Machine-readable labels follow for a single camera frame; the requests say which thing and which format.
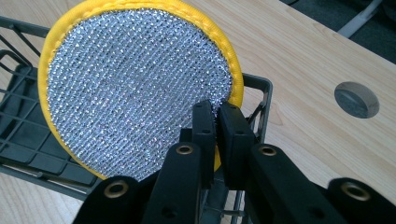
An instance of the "light wood desk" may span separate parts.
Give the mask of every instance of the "light wood desk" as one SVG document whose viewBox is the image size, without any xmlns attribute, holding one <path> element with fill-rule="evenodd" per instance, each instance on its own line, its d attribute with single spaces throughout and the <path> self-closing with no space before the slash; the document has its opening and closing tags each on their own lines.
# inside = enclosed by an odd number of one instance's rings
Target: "light wood desk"
<svg viewBox="0 0 396 224">
<path fill-rule="evenodd" d="M 49 27 L 77 2 L 1 0 L 0 15 Z M 186 2 L 223 29 L 245 73 L 273 82 L 267 143 L 321 186 L 352 177 L 396 203 L 395 64 L 277 0 Z M 346 81 L 376 94 L 376 116 L 357 119 L 338 106 L 333 92 Z M 257 98 L 246 92 L 244 111 Z M 3 223 L 69 223 L 81 204 L 7 175 L 0 183 Z"/>
</svg>

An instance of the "wire rack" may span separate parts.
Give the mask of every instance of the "wire rack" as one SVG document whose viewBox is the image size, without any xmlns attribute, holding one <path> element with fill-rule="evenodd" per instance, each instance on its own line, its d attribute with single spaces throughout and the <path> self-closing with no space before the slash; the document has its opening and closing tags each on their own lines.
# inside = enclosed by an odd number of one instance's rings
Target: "wire rack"
<svg viewBox="0 0 396 224">
<path fill-rule="evenodd" d="M 0 172 L 84 200 L 101 180 L 74 161 L 52 135 L 38 100 L 36 66 L 21 53 L 21 49 L 29 49 L 39 57 L 39 50 L 27 36 L 45 38 L 49 29 L 4 17 L 0 17 L 0 27 L 6 28 L 2 33 L 14 33 L 22 43 L 13 44 L 0 33 Z M 248 74 L 244 74 L 244 81 L 247 89 L 262 96 L 246 113 L 252 111 L 247 121 L 263 142 L 272 85 L 265 78 Z M 235 193 L 232 208 L 227 210 L 228 195 L 219 170 L 212 188 L 203 191 L 201 223 L 220 223 L 224 216 L 237 223 L 245 215 L 240 207 L 243 192 Z"/>
</svg>

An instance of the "yellow trim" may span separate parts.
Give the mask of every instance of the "yellow trim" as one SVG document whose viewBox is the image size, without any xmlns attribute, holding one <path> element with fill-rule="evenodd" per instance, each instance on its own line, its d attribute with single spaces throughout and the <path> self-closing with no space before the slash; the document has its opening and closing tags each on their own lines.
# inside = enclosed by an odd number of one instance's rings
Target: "yellow trim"
<svg viewBox="0 0 396 224">
<path fill-rule="evenodd" d="M 55 56 L 56 49 L 61 46 L 66 34 L 79 22 L 107 11 L 138 9 L 142 7 L 167 11 L 195 24 L 197 27 L 203 30 L 204 33 L 216 43 L 223 56 L 226 58 L 228 65 L 230 66 L 230 73 L 233 76 L 233 86 L 229 102 L 239 107 L 242 104 L 244 83 L 239 62 L 236 58 L 235 52 L 233 51 L 233 47 L 220 28 L 199 10 L 178 0 L 106 0 L 85 1 L 80 3 L 66 12 L 53 25 L 49 31 L 49 34 L 47 35 L 38 66 L 38 94 L 44 117 L 58 142 L 75 161 L 102 179 L 105 179 L 106 177 L 88 167 L 74 155 L 74 153 L 68 148 L 64 141 L 62 141 L 61 136 L 51 121 L 49 102 L 47 100 L 47 78 L 49 64 Z M 215 167 L 219 168 L 218 152 L 216 153 Z"/>
</svg>

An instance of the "floor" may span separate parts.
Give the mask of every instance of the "floor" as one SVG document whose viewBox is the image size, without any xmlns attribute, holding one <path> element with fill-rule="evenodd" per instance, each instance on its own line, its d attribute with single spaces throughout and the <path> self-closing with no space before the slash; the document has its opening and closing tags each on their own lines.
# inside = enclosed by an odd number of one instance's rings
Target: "floor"
<svg viewBox="0 0 396 224">
<path fill-rule="evenodd" d="M 281 0 L 306 16 L 334 31 L 363 11 L 372 0 Z M 385 0 L 386 6 L 378 12 L 350 39 L 366 49 L 396 63 L 396 1 Z"/>
</svg>

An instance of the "silver mesh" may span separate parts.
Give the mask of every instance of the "silver mesh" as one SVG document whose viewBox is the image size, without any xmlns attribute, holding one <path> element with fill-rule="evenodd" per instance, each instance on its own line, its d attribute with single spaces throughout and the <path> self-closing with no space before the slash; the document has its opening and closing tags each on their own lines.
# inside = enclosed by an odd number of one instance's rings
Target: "silver mesh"
<svg viewBox="0 0 396 224">
<path fill-rule="evenodd" d="M 137 180 L 159 170 L 191 107 L 228 99 L 229 67 L 195 25 L 157 9 L 112 11 L 76 25 L 49 65 L 52 123 L 96 172 Z"/>
</svg>

